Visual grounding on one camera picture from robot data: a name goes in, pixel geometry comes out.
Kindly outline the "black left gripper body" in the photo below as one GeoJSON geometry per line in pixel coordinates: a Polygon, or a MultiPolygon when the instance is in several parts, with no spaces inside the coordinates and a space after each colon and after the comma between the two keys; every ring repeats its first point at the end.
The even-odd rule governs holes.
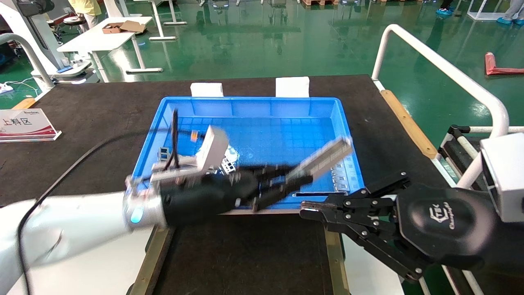
{"type": "Polygon", "coordinates": [[[261,175],[242,170],[230,175],[203,175],[192,185],[162,182],[159,192],[167,227],[188,225],[251,203],[261,175]]]}

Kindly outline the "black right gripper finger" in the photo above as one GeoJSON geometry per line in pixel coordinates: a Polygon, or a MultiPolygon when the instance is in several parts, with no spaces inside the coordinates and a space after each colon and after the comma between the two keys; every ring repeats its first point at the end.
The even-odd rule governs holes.
{"type": "Polygon", "coordinates": [[[395,196],[411,184],[406,172],[394,172],[348,195],[329,194],[322,202],[303,201],[300,217],[305,220],[365,224],[367,218],[395,213],[395,196]]]}
{"type": "Polygon", "coordinates": [[[366,252],[409,282],[419,281],[424,274],[424,263],[419,263],[394,246],[389,245],[369,228],[353,222],[328,222],[327,229],[348,236],[366,252]]]}

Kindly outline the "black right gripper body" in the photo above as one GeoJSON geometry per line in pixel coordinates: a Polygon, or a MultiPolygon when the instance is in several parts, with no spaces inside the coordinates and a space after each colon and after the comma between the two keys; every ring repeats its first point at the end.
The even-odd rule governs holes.
{"type": "Polygon", "coordinates": [[[414,184],[396,197],[402,237],[433,263],[483,267],[498,216],[485,192],[414,184]]]}

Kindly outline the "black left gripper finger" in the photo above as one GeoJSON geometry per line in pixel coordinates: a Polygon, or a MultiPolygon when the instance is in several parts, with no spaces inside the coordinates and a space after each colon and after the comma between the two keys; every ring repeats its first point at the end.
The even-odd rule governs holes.
{"type": "Polygon", "coordinates": [[[252,211],[262,211],[269,206],[284,200],[289,194],[298,192],[302,186],[313,182],[313,176],[299,176],[294,179],[286,178],[282,182],[273,180],[263,181],[254,194],[251,202],[252,211]]]}
{"type": "Polygon", "coordinates": [[[278,184],[286,186],[303,186],[304,172],[298,166],[288,164],[256,166],[256,181],[259,187],[269,187],[278,184]]]}

